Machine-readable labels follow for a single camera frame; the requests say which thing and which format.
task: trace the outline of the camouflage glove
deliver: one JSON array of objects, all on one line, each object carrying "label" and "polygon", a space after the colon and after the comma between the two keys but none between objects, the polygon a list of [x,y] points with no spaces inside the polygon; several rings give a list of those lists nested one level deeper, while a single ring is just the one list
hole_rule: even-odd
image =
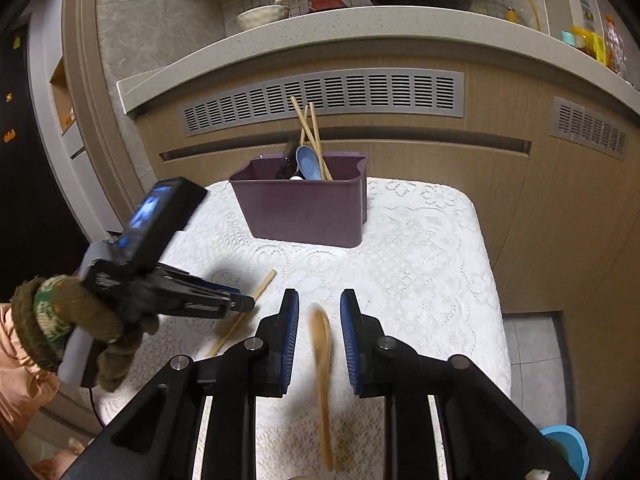
[{"label": "camouflage glove", "polygon": [[44,370],[58,370],[75,326],[108,343],[98,356],[98,384],[108,392],[127,376],[143,333],[158,330],[155,314],[145,314],[136,325],[124,325],[78,278],[69,276],[31,280],[16,289],[11,303],[20,342]]}]

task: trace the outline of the textured white bowl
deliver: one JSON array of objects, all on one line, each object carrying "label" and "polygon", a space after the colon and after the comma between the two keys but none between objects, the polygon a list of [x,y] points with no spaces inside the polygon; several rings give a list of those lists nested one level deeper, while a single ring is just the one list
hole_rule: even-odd
[{"label": "textured white bowl", "polygon": [[289,7],[284,5],[265,5],[238,14],[237,20],[242,30],[249,30],[267,23],[279,22],[288,17]]}]

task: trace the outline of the blue bucket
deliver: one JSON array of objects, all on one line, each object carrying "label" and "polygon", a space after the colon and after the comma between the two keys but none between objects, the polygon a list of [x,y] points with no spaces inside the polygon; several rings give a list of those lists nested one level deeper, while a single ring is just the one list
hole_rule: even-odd
[{"label": "blue bucket", "polygon": [[571,469],[580,477],[580,480],[584,480],[589,468],[589,453],[578,430],[571,426],[558,425],[543,428],[540,433],[558,443]]}]

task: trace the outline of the digital screen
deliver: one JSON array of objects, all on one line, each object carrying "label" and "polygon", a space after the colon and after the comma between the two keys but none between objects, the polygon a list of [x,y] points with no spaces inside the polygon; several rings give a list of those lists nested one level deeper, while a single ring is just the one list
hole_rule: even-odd
[{"label": "digital screen", "polygon": [[120,254],[124,260],[130,260],[133,257],[149,226],[164,207],[166,197],[172,189],[172,186],[153,188],[131,217],[127,229],[116,241],[116,247],[120,249]]}]

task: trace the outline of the table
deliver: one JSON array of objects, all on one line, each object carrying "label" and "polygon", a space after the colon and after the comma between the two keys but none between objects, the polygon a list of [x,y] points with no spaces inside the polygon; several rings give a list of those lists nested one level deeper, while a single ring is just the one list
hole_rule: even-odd
[{"label": "table", "polygon": [[[385,333],[430,357],[466,354],[509,395],[511,369],[494,277],[475,209],[463,193],[423,182],[368,178],[363,241],[357,248],[344,249],[253,238],[230,184],[219,182],[208,189],[162,262],[245,293],[251,293],[269,270],[278,271],[257,302],[260,311],[254,321],[223,351],[252,335],[262,316],[277,313],[285,288],[295,288],[300,295],[289,392],[282,399],[258,398],[256,403],[260,480],[302,474],[319,480],[382,478],[383,401],[359,399],[350,387],[339,315],[345,288],[354,288],[361,311],[377,317]],[[330,408],[341,469],[334,473],[324,471],[318,447],[306,318],[313,301],[326,309],[333,334]],[[204,358],[229,322],[163,316],[160,330],[145,337],[120,389],[98,396],[103,420],[113,418],[173,355]],[[203,447],[201,438],[199,457]],[[443,471],[441,449],[439,455]]]}]

